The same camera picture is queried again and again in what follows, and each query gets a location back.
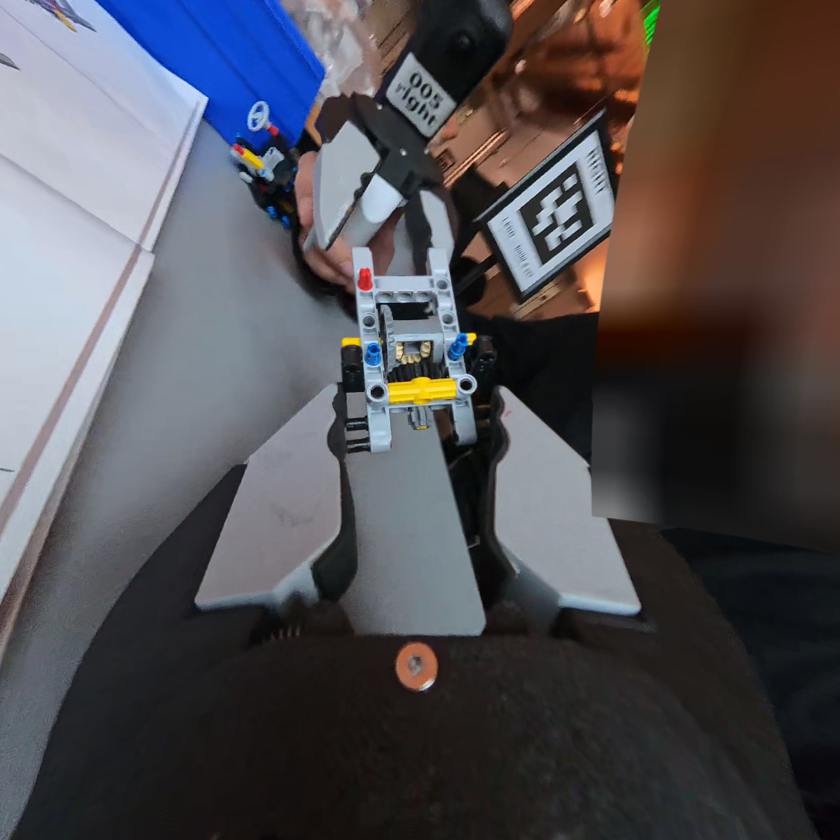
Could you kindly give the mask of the clear plastic bag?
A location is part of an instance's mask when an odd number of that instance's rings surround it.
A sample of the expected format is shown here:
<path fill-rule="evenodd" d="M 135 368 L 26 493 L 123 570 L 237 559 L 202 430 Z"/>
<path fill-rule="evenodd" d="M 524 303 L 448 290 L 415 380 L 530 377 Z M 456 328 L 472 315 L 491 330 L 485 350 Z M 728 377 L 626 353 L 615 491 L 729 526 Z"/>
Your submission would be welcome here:
<path fill-rule="evenodd" d="M 372 1 L 282 1 L 322 64 L 318 101 L 360 93 L 373 97 L 382 82 L 382 55 Z"/>

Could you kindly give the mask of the black white marker board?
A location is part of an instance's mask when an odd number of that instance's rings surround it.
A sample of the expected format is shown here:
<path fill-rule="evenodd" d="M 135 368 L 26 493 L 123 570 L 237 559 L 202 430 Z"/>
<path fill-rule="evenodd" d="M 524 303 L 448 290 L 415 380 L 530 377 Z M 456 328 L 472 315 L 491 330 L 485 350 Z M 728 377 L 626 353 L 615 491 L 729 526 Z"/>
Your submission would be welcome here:
<path fill-rule="evenodd" d="M 616 192 L 602 109 L 478 215 L 479 231 L 519 303 L 608 238 Z"/>

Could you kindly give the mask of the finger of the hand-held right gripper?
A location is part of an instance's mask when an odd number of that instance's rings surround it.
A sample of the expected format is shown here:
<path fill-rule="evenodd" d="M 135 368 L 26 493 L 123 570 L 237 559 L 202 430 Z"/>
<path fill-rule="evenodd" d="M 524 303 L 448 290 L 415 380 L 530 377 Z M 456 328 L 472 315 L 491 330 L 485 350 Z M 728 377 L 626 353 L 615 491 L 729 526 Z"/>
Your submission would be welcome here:
<path fill-rule="evenodd" d="M 373 143 L 353 122 L 323 145 L 313 167 L 313 224 L 304 253 L 329 250 L 338 238 L 365 247 L 403 207 L 403 195 L 378 174 L 381 164 Z"/>
<path fill-rule="evenodd" d="M 387 274 L 419 277 L 427 274 L 430 249 L 442 250 L 450 264 L 455 251 L 455 208 L 443 188 L 421 190 L 402 209 L 396 223 L 394 255 Z"/>

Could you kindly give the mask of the open lego instruction booklet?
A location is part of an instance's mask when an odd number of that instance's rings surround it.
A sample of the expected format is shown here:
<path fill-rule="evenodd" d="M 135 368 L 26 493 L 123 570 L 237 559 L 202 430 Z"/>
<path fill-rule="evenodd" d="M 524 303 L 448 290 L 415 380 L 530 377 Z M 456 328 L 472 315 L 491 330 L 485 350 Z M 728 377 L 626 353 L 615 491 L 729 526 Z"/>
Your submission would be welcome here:
<path fill-rule="evenodd" d="M 1 6 L 1 587 L 29 575 L 207 98 L 97 2 Z"/>

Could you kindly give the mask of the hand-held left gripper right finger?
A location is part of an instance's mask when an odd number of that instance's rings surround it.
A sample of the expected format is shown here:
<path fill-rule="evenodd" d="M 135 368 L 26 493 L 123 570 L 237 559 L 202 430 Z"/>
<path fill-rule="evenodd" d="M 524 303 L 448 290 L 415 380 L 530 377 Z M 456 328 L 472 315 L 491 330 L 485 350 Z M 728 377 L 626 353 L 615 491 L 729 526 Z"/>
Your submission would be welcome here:
<path fill-rule="evenodd" d="M 644 630 L 644 609 L 613 529 L 592 513 L 590 468 L 506 387 L 490 402 L 481 559 L 490 593 L 535 634 L 589 624 Z"/>

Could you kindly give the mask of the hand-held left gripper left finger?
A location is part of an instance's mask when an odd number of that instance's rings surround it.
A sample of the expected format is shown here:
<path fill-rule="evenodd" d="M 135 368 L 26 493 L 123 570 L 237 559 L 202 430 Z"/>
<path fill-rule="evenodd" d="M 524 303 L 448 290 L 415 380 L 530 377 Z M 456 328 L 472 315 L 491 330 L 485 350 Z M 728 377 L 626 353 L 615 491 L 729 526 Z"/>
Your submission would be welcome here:
<path fill-rule="evenodd" d="M 347 592 L 358 549 L 346 408 L 342 387 L 326 386 L 249 457 L 196 607 L 289 613 Z"/>

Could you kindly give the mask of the person's right hand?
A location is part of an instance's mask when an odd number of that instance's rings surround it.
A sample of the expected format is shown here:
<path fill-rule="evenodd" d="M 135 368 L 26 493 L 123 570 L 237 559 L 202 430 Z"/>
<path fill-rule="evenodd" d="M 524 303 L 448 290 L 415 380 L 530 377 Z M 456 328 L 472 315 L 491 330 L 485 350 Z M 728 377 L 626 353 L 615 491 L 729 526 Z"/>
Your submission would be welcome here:
<path fill-rule="evenodd" d="M 318 153 L 311 151 L 303 154 L 298 163 L 295 182 L 297 199 L 297 215 L 300 231 L 297 235 L 299 248 L 305 245 L 307 237 L 313 227 L 313 183 L 312 175 Z M 368 244 L 373 257 L 374 272 L 380 275 L 396 272 L 391 269 L 395 256 L 395 231 L 403 216 L 403 209 L 398 207 L 383 223 L 381 228 Z M 338 238 L 333 246 L 324 251 L 317 245 L 301 252 L 302 264 L 312 278 L 329 288 L 336 287 L 342 291 L 354 292 L 354 270 L 352 263 L 352 248 Z"/>

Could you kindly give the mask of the blue plastic bin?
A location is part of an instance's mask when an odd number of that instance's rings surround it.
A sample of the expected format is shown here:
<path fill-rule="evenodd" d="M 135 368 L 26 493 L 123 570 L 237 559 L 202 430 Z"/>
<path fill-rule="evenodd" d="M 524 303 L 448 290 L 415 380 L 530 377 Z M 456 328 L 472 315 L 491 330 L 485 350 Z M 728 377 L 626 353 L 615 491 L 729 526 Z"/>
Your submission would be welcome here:
<path fill-rule="evenodd" d="M 229 143 L 257 101 L 295 145 L 325 69 L 274 1 L 102 1 L 153 58 L 207 96 L 205 120 Z"/>

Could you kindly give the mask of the grey yellow lego assembly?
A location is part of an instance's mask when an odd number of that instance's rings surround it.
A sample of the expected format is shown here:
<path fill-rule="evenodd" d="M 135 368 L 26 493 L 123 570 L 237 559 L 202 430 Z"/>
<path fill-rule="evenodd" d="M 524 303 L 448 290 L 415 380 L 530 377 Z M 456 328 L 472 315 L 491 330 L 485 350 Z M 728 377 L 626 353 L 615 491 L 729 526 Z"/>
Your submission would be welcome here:
<path fill-rule="evenodd" d="M 363 267 L 373 274 L 367 293 L 356 287 Z M 345 452 L 387 453 L 396 418 L 426 431 L 439 413 L 457 445 L 473 445 L 497 353 L 490 337 L 462 330 L 445 253 L 428 251 L 426 275 L 386 276 L 374 273 L 368 248 L 355 248 L 353 270 L 358 334 L 342 340 L 339 393 L 356 395 L 362 413 L 343 420 Z"/>

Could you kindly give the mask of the small black lego subassembly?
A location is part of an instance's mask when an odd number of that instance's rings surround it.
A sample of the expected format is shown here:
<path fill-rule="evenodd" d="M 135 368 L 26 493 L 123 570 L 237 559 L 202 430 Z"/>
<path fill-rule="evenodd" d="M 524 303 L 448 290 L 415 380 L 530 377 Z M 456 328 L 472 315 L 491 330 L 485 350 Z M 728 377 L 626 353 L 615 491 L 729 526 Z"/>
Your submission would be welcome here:
<path fill-rule="evenodd" d="M 258 100 L 251 107 L 247 127 L 249 132 L 267 134 L 267 141 L 256 147 L 238 134 L 230 147 L 230 157 L 257 206 L 289 230 L 297 217 L 293 186 L 298 173 L 298 151 L 287 144 L 271 121 L 265 100 Z"/>

